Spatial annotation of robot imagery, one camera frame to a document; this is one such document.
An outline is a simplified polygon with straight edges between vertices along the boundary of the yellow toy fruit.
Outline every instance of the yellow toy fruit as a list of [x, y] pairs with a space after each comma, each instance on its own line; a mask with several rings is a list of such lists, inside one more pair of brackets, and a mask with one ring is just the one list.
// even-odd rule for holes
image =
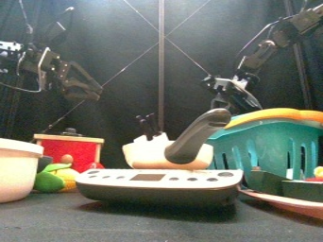
[[64, 180], [64, 188], [58, 192], [65, 192], [76, 188], [76, 176], [80, 174], [76, 170], [70, 168], [50, 171], [54, 176]]
[[319, 166], [315, 170], [313, 170], [313, 175], [316, 178], [323, 178], [323, 166]]

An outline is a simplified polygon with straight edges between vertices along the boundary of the toy fruit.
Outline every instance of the toy fruit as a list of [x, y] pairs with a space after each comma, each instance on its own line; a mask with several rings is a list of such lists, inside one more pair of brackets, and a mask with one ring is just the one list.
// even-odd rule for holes
[[34, 176], [34, 190], [42, 193], [65, 192], [76, 188], [76, 176], [72, 164], [48, 164]]

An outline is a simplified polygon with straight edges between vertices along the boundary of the red container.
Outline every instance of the red container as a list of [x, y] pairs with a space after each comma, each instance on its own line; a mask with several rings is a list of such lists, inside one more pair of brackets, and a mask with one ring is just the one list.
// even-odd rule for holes
[[44, 155], [53, 157], [53, 163], [72, 162], [78, 172], [100, 163], [104, 139], [46, 134], [34, 134], [34, 139], [44, 147]]

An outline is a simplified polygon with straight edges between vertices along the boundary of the plastic basket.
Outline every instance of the plastic basket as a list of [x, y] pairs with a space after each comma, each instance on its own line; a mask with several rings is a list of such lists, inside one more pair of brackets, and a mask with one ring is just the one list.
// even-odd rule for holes
[[284, 177], [291, 172], [295, 180], [312, 177], [320, 165], [320, 137], [317, 121], [259, 117], [209, 137], [206, 144], [215, 148], [209, 169], [241, 169], [245, 181], [255, 166]]

